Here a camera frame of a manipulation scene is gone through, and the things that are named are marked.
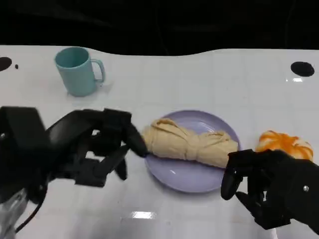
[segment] purple plate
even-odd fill
[[[170,118],[180,126],[191,129],[197,134],[226,131],[231,138],[240,143],[235,131],[222,119],[202,111],[178,111],[163,116]],[[153,154],[146,157],[149,171],[170,188],[188,192],[204,193],[220,188],[224,169],[204,165],[195,161],[171,158],[159,158]]]

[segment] white table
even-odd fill
[[[114,82],[91,96],[75,98],[66,94],[53,62],[62,48],[0,46],[0,56],[13,60],[9,69],[0,72],[0,104],[37,107],[46,126],[74,109],[121,109],[133,113],[139,129],[171,111],[203,110],[228,122],[243,148],[254,148],[258,136],[273,129],[309,141],[319,163],[318,74],[295,82],[300,77],[290,70],[295,61],[307,61],[319,69],[317,51],[225,49],[152,57],[90,50],[93,58],[104,62],[107,81]],[[219,191],[205,195],[174,192],[148,174],[143,159],[129,153],[127,160],[128,180],[121,182],[113,173],[103,189],[74,186],[72,181],[52,182],[39,214],[17,237],[276,238],[275,231],[257,226],[236,198],[223,201]],[[28,206],[24,218],[33,208]],[[277,235],[279,239],[317,238],[299,223],[277,229]]]

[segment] orange and white object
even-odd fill
[[[313,148],[308,142],[301,140],[299,137],[292,137],[272,130],[266,131],[260,136],[256,152],[262,152],[267,149],[279,149],[297,159],[313,161],[314,157]]]

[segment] black cable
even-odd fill
[[[290,18],[293,15],[293,12],[294,12],[295,7],[296,7],[296,3],[297,3],[297,0],[293,0],[292,1],[290,10],[289,10],[289,13],[288,13],[288,16],[287,16],[287,20],[286,20],[286,25],[285,25],[285,48],[286,49],[288,48],[288,32],[289,32]]]
[[[48,186],[47,185],[43,185],[43,189],[44,189],[44,195],[42,197],[42,199],[40,200],[39,204],[36,206],[36,208],[34,209],[34,211],[30,214],[30,216],[23,222],[21,223],[20,226],[18,226],[16,229],[15,229],[15,233],[18,233],[19,231],[21,231],[22,228],[24,228],[33,218],[34,216],[37,214],[37,212],[40,210],[43,202],[44,202],[44,199],[45,199],[45,196],[46,196],[46,192],[47,192],[47,189],[48,189]]]

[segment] teal mug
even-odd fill
[[[102,79],[95,79],[92,63],[97,63]],[[89,52],[81,47],[65,48],[55,56],[55,65],[67,91],[73,96],[87,96],[97,89],[98,83],[105,81],[102,61],[91,59]]]

